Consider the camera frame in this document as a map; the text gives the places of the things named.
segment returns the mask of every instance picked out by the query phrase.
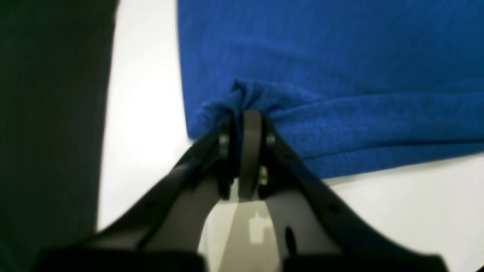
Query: blue fabric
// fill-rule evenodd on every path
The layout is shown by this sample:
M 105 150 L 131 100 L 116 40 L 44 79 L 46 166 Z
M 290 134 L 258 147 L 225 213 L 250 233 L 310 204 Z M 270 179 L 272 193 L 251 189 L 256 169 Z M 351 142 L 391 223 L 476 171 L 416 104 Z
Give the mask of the blue fabric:
M 320 178 L 484 150 L 484 1 L 179 0 L 188 134 L 255 108 Z

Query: dark object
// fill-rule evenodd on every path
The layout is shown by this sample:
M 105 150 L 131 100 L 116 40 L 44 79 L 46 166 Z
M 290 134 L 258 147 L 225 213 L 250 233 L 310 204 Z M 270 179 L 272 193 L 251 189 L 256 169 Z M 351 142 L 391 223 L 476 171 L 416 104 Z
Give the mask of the dark object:
M 233 156 L 257 153 L 252 161 L 242 155 L 241 166 L 250 175 L 266 167 L 269 181 L 257 178 L 257 187 L 242 172 L 240 187 L 246 199 L 257 191 L 266 200 L 284 271 L 446 271 L 438 256 L 411 253 L 375 232 L 303 166 L 259 112 L 243 118 L 261 126 L 244 125 L 251 132 L 241 133 L 241 144 L 233 121 L 222 121 L 118 221 L 74 246 L 45 251 L 34 270 L 204 271 L 197 246 L 207 215 L 238 173 Z
M 116 0 L 0 1 L 0 271 L 96 231 Z

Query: white surface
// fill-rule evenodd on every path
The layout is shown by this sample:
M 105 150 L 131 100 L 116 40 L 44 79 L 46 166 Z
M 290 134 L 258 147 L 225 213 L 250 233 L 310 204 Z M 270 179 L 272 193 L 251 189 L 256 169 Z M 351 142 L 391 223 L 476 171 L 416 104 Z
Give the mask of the white surface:
M 98 228 L 122 215 L 188 149 L 174 0 L 123 0 L 118 12 Z M 484 156 L 326 181 L 394 241 L 439 253 L 453 272 L 484 264 Z M 222 203 L 200 250 L 211 271 L 274 271 L 279 263 L 263 202 Z

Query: dark green fabric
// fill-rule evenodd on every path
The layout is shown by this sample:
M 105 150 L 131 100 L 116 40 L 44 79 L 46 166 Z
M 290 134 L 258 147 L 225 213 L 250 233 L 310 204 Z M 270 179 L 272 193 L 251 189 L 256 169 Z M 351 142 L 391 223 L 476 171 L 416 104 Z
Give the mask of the dark green fabric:
M 116 6 L 0 1 L 0 271 L 95 231 Z

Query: mechanism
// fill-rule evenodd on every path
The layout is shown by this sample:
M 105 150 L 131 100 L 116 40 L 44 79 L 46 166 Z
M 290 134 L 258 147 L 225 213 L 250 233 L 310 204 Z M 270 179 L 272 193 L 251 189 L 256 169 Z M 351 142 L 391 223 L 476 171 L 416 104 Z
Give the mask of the mechanism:
M 413 253 L 373 230 L 255 110 L 221 120 L 119 220 L 84 241 L 44 250 L 33 269 L 206 271 L 197 254 L 202 229 L 237 177 L 241 201 L 266 201 L 285 272 L 446 271 L 439 256 Z

